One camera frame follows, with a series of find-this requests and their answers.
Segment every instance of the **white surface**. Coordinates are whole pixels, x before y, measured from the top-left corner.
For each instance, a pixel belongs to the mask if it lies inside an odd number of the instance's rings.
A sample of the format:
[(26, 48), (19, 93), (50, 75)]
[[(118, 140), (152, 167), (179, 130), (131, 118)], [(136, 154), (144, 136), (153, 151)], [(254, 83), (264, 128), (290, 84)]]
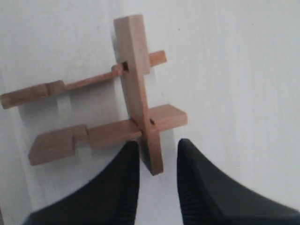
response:
[[(200, 0), (0, 1), (1, 93), (110, 70), (113, 19), (144, 15), (150, 52), (168, 62), (147, 76), (149, 105), (169, 102), (189, 124), (162, 134), (165, 173), (141, 164), (139, 225), (182, 224), (176, 144), (190, 138), (249, 188), (300, 210), (300, 2)], [(34, 137), (68, 125), (127, 118), (120, 80), (0, 110), (0, 205), (6, 225), (72, 193), (120, 146), (31, 167)]]

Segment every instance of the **light wood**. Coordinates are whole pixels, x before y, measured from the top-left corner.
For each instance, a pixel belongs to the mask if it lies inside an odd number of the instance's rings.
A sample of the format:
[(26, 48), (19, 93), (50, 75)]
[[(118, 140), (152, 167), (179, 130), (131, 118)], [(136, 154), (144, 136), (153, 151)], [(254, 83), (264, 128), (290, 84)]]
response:
[(172, 106), (161, 105), (149, 109), (150, 121), (159, 131), (184, 126), (188, 123), (188, 116), (184, 111)]
[(36, 137), (30, 152), (31, 165), (39, 165), (65, 158), (75, 153), (74, 145), (88, 141), (85, 125), (68, 127)]
[[(164, 51), (151, 53), (148, 57), (151, 61), (152, 67), (166, 62)], [(41, 98), (57, 95), (68, 90), (84, 87), (93, 83), (103, 82), (121, 76), (123, 74), (123, 71), (125, 70), (124, 66), (127, 67), (126, 62), (119, 63), (113, 66), (112, 72), (100, 74), (67, 85), (65, 85), (62, 80), (59, 80), (3, 94), (1, 95), (1, 104), (3, 109), (8, 109), (28, 102), (36, 101)]]
[(142, 133), (131, 120), (122, 120), (88, 129), (88, 135), (90, 147), (92, 149), (101, 149), (137, 139), (142, 136)]
[(118, 50), (127, 62), (129, 72), (124, 72), (124, 95), (131, 119), (143, 134), (143, 160), (149, 171), (163, 172), (158, 130), (152, 131), (146, 88), (143, 75), (150, 73), (150, 59), (142, 15), (128, 16), (114, 21)]

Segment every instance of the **white background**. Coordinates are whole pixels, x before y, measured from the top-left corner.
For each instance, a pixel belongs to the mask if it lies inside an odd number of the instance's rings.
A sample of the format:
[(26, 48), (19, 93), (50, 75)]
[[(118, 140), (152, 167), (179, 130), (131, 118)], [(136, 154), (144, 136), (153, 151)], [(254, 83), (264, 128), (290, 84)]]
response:
[[(136, 224), (182, 224), (176, 145), (190, 138), (249, 188), (300, 210), (300, 1), (3, 0), (0, 93), (110, 71), (113, 19), (143, 14), (150, 52), (168, 62), (146, 77), (150, 106), (170, 103), (189, 124), (161, 135), (165, 173), (141, 164)], [(119, 79), (0, 110), (0, 206), (6, 225), (80, 188), (122, 145), (32, 167), (36, 135), (128, 117)]]

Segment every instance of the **black rubber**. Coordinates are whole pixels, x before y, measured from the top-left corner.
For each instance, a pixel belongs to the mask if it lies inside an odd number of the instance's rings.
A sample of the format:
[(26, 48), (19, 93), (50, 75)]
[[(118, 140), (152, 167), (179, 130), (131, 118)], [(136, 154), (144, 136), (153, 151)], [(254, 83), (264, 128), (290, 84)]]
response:
[(140, 178), (138, 144), (128, 142), (92, 181), (32, 213), (25, 225), (133, 225)]
[(184, 225), (300, 225), (298, 211), (234, 181), (188, 139), (178, 144), (177, 187)]

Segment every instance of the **vertical wooden bar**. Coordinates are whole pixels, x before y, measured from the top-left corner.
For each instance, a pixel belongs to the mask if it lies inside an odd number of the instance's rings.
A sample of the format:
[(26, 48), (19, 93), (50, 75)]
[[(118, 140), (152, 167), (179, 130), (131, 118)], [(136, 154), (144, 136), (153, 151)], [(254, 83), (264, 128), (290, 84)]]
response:
[(132, 121), (142, 131), (144, 162), (153, 175), (163, 172), (159, 130), (150, 123), (143, 75), (150, 73), (142, 15), (114, 20), (120, 56), (128, 64), (124, 73), (124, 95)]

